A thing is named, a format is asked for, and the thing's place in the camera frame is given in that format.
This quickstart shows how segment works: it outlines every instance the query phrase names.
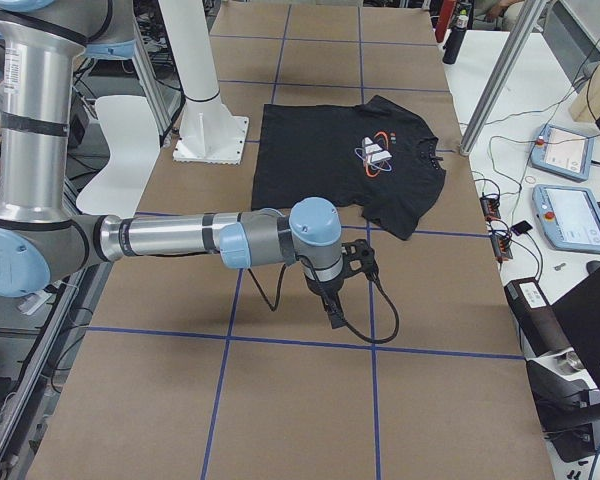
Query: black electronic device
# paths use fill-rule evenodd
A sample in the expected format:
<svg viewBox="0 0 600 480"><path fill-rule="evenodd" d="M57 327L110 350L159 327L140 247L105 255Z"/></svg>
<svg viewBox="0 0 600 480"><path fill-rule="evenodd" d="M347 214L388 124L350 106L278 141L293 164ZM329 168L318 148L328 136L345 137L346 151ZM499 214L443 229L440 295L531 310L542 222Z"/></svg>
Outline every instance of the black electronic device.
<svg viewBox="0 0 600 480"><path fill-rule="evenodd" d="M512 280L504 287L504 293L536 356L571 346L535 278Z"/></svg>
<svg viewBox="0 0 600 480"><path fill-rule="evenodd" d="M600 267L557 300L553 312L600 393ZM600 398L595 397L581 398L581 402L569 409L554 405L554 413L541 418L545 430L573 432L589 425L592 432L599 431ZM577 452L580 458L590 455L591 445L584 445L582 439L574 437L568 448L558 449L563 459L573 459Z"/></svg>

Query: tablet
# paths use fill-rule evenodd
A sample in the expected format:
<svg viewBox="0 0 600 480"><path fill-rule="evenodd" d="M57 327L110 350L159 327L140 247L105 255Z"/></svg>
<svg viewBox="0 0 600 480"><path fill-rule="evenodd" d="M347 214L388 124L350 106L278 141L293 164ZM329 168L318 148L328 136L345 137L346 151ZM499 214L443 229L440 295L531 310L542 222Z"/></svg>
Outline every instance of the tablet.
<svg viewBox="0 0 600 480"><path fill-rule="evenodd" d="M547 172L582 182L589 178L593 139L545 125L531 149L531 164Z"/></svg>
<svg viewBox="0 0 600 480"><path fill-rule="evenodd" d="M554 248L600 253L600 208L591 190L536 185L533 206Z"/></svg>

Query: black monitor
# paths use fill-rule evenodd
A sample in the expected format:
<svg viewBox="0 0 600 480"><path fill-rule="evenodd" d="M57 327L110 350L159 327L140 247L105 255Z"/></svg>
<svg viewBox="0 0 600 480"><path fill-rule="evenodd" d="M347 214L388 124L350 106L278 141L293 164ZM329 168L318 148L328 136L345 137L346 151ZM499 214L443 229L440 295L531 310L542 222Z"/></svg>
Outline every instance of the black monitor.
<svg viewBox="0 0 600 480"><path fill-rule="evenodd" d="M532 387L534 383L542 385L534 388L534 395L540 393L544 397L545 404L537 405L545 431L578 433L576 436L560 435L556 437L559 441L554 442L563 460L572 461L591 454L600 440L600 267L556 301L552 308L569 343L599 388L599 391L590 392L573 382L552 378L538 365L529 369ZM543 389L561 393L547 398L542 395ZM591 441L578 441L587 438Z"/></svg>

